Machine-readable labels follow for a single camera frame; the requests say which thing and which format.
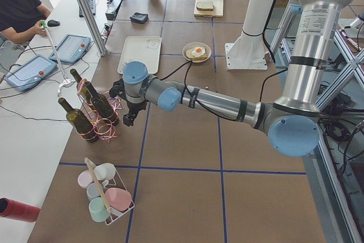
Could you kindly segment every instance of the person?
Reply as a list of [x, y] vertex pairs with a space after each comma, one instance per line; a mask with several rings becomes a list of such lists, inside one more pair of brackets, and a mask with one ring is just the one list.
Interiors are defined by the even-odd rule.
[[0, 32], [14, 44], [26, 43], [36, 34], [47, 36], [40, 21], [50, 13], [40, 0], [0, 0]]

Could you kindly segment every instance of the red cylinder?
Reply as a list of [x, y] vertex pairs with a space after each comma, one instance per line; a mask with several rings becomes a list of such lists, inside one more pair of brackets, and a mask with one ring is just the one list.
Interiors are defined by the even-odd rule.
[[36, 221], [40, 209], [3, 197], [0, 199], [0, 217], [16, 219], [26, 222]]

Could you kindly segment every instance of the blue joint cap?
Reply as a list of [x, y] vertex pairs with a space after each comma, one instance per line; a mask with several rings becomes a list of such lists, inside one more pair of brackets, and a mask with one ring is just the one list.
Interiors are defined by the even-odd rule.
[[165, 89], [159, 96], [157, 105], [165, 111], [173, 111], [181, 100], [181, 93], [175, 88]]
[[275, 121], [268, 139], [275, 150], [285, 156], [304, 156], [319, 143], [319, 129], [308, 117], [292, 115]]
[[303, 11], [303, 8], [299, 4], [289, 4], [289, 8], [291, 9], [291, 13], [293, 14], [301, 14]]
[[148, 76], [146, 65], [138, 61], [132, 61], [125, 65], [123, 69], [124, 83], [134, 85], [140, 83]]

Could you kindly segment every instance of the person's hand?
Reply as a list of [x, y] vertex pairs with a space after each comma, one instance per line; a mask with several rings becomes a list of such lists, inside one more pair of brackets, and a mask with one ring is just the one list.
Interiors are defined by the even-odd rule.
[[33, 28], [34, 34], [39, 34], [41, 36], [47, 36], [46, 31], [42, 28], [41, 20], [36, 22], [32, 28]]

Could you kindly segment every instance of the person's arm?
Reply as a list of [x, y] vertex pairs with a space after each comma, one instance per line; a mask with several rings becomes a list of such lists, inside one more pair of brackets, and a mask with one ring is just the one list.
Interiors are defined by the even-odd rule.
[[36, 22], [33, 27], [23, 32], [16, 32], [14, 28], [10, 27], [6, 30], [3, 30], [1, 33], [14, 44], [23, 44], [31, 40], [36, 34], [39, 34], [41, 36], [47, 36], [45, 30], [41, 27], [40, 21]]
[[51, 11], [43, 3], [37, 7], [38, 11], [42, 13], [46, 18], [51, 14]]

